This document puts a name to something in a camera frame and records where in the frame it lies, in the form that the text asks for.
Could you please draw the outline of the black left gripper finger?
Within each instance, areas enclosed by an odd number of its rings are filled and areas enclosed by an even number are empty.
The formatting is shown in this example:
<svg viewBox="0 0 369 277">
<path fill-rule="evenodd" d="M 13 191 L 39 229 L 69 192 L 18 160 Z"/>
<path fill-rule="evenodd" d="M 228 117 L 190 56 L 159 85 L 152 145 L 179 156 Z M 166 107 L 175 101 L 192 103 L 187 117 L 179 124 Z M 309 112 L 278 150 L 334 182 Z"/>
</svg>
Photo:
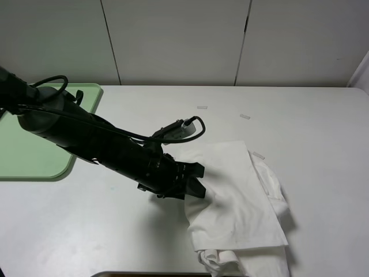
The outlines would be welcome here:
<svg viewBox="0 0 369 277">
<path fill-rule="evenodd" d="M 185 185 L 185 195 L 193 196 L 199 199 L 204 199 L 206 188 L 196 177 L 189 177 Z"/>
</svg>

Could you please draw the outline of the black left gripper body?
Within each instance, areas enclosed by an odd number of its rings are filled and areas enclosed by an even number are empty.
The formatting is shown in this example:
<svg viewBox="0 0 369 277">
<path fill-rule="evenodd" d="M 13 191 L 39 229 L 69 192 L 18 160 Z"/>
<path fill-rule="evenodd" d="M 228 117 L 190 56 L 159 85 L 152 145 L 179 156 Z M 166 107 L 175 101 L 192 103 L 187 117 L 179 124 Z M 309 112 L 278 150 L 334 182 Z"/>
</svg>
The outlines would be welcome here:
<svg viewBox="0 0 369 277">
<path fill-rule="evenodd" d="M 205 168 L 198 162 L 176 161 L 161 147 L 137 147 L 137 159 L 144 164 L 137 188 L 151 192 L 158 198 L 185 198 L 185 185 L 189 177 L 204 177 Z"/>
</svg>

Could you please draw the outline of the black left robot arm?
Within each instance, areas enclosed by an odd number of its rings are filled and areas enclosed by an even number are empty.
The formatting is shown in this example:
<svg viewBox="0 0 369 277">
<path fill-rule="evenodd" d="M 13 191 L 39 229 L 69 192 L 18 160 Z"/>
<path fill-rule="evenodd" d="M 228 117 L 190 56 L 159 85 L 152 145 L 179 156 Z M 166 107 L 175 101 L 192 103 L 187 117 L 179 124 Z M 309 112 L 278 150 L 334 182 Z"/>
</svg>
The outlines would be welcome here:
<svg viewBox="0 0 369 277">
<path fill-rule="evenodd" d="M 71 94 L 69 83 L 49 86 L 49 79 L 28 84 L 1 69 L 1 109 L 16 115 L 27 132 L 44 138 L 68 153 L 93 164 L 102 164 L 138 183 L 141 191 L 157 197 L 205 197 L 201 183 L 205 168 L 199 163 L 178 162 L 162 146 L 194 141 L 202 136 L 194 126 L 198 117 L 179 119 L 147 137 L 135 134 L 87 112 L 81 107 L 83 91 Z"/>
</svg>

